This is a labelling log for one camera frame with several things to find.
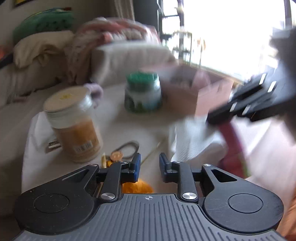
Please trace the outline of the white waffle cloth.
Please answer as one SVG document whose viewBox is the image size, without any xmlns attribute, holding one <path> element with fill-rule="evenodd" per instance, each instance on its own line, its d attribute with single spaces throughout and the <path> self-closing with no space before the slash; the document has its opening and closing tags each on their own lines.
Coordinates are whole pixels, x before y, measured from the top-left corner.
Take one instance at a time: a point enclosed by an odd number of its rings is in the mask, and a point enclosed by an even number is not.
<svg viewBox="0 0 296 241">
<path fill-rule="evenodd" d="M 228 145 L 219 129 L 206 123 L 205 116 L 189 116 L 170 125 L 168 151 L 170 161 L 200 167 L 217 165 L 226 156 Z"/>
</svg>

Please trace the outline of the orange soft object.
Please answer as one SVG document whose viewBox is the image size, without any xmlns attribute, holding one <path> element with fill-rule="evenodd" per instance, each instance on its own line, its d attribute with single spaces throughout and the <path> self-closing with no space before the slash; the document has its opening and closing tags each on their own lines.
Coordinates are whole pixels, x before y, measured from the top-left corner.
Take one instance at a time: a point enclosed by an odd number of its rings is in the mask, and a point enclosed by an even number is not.
<svg viewBox="0 0 296 241">
<path fill-rule="evenodd" d="M 121 151 L 114 151 L 110 156 L 105 153 L 101 156 L 102 168 L 109 168 L 113 163 L 123 161 L 123 153 Z M 122 185 L 122 192 L 125 194 L 143 194 L 153 193 L 153 188 L 145 181 L 138 179 L 137 182 L 127 182 Z"/>
</svg>

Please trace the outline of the white table cloth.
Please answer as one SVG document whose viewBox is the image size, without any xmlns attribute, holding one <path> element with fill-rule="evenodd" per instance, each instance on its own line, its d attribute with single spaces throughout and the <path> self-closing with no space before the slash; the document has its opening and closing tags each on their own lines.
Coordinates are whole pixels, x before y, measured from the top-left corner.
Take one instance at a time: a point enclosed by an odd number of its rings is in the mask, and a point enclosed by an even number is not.
<svg viewBox="0 0 296 241">
<path fill-rule="evenodd" d="M 96 109 L 99 129 L 103 139 L 102 153 L 113 150 L 129 141 L 139 143 L 142 163 L 139 177 L 152 186 L 155 192 L 174 192 L 174 184 L 162 182 L 159 154 L 168 151 L 169 127 L 184 118 L 162 108 L 154 113 L 129 113 L 124 107 L 124 85 L 104 90 L 101 104 Z M 28 133 L 22 170 L 22 190 L 44 184 L 82 167 L 72 162 L 58 148 L 45 153 L 45 148 L 55 138 L 44 113 L 33 117 Z"/>
</svg>

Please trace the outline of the orange label glass jar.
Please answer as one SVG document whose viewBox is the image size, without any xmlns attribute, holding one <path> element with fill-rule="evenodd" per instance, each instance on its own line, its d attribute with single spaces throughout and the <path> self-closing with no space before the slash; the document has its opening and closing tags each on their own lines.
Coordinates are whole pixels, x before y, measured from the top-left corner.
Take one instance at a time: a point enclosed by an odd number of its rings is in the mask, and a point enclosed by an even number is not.
<svg viewBox="0 0 296 241">
<path fill-rule="evenodd" d="M 44 102 L 43 110 L 71 161 L 86 163 L 98 155 L 103 141 L 89 88 L 73 86 L 60 90 Z"/>
</svg>

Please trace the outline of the white metal clip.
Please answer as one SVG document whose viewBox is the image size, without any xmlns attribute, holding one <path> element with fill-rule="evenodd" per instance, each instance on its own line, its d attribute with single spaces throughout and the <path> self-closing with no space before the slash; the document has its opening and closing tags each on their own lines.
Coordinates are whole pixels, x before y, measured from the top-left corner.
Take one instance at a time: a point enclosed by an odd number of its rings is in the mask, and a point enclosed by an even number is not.
<svg viewBox="0 0 296 241">
<path fill-rule="evenodd" d="M 45 153 L 49 153 L 49 152 L 54 151 L 60 147 L 61 147 L 61 144 L 59 143 L 58 140 L 50 141 L 45 148 Z"/>
</svg>

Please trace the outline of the green lid glass jar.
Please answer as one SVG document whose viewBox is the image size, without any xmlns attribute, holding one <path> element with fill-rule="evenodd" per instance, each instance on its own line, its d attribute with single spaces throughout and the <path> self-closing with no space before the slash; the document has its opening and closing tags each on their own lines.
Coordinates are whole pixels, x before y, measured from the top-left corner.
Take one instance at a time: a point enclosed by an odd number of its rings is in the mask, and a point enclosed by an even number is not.
<svg viewBox="0 0 296 241">
<path fill-rule="evenodd" d="M 162 105 L 159 76 L 153 72 L 133 72 L 126 78 L 125 109 L 131 113 L 150 113 Z"/>
</svg>

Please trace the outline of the pink cardboard box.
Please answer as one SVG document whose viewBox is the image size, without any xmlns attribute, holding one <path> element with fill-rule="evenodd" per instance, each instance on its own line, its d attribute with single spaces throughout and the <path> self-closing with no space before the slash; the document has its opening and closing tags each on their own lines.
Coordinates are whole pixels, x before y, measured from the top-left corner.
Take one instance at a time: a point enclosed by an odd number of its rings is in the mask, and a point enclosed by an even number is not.
<svg viewBox="0 0 296 241">
<path fill-rule="evenodd" d="M 181 115 L 207 115 L 229 100 L 234 81 L 214 72 L 169 63 L 140 68 L 159 76 L 165 106 Z"/>
</svg>

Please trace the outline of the lilac knitted cloth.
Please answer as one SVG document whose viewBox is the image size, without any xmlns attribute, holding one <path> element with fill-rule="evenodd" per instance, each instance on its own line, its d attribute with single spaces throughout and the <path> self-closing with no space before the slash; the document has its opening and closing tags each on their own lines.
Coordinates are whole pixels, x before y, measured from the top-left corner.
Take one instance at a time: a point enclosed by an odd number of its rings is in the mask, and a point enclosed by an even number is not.
<svg viewBox="0 0 296 241">
<path fill-rule="evenodd" d="M 103 99 L 103 89 L 99 84 L 96 83 L 87 83 L 83 85 L 90 91 L 90 96 L 94 108 L 97 108 L 100 105 L 100 102 Z"/>
</svg>

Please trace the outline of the beige sofa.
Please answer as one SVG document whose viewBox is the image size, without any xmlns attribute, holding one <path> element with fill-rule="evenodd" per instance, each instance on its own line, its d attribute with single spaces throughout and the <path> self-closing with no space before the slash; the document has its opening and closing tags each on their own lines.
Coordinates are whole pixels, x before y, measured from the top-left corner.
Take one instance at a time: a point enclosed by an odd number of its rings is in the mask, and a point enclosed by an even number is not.
<svg viewBox="0 0 296 241">
<path fill-rule="evenodd" d="M 141 68 L 176 63 L 170 50 L 142 41 L 121 42 L 97 47 L 91 52 L 86 81 L 102 87 L 123 83 L 126 76 Z M 1 68 L 1 107 L 31 92 L 66 81 L 64 55 L 51 55 L 45 66 L 34 59 L 26 68 L 11 63 Z"/>
</svg>

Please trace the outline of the floral pink blanket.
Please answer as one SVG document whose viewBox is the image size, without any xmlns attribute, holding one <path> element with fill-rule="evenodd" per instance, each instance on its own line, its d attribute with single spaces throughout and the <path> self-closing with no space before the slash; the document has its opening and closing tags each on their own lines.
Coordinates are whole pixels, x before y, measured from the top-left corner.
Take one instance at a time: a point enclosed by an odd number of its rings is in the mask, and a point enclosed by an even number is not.
<svg viewBox="0 0 296 241">
<path fill-rule="evenodd" d="M 123 18 L 95 18 L 84 23 L 65 47 L 67 81 L 81 85 L 87 82 L 91 52 L 96 47 L 122 41 L 144 41 L 160 44 L 153 26 Z"/>
</svg>

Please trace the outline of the green cushion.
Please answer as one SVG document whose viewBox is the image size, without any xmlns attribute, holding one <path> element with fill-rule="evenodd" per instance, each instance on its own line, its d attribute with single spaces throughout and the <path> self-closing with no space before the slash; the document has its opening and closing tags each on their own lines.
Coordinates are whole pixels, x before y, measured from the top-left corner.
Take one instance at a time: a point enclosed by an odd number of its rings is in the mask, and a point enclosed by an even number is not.
<svg viewBox="0 0 296 241">
<path fill-rule="evenodd" d="M 55 32 L 72 28 L 74 15 L 71 8 L 53 8 L 35 13 L 24 19 L 13 31 L 13 43 L 41 32 Z"/>
</svg>

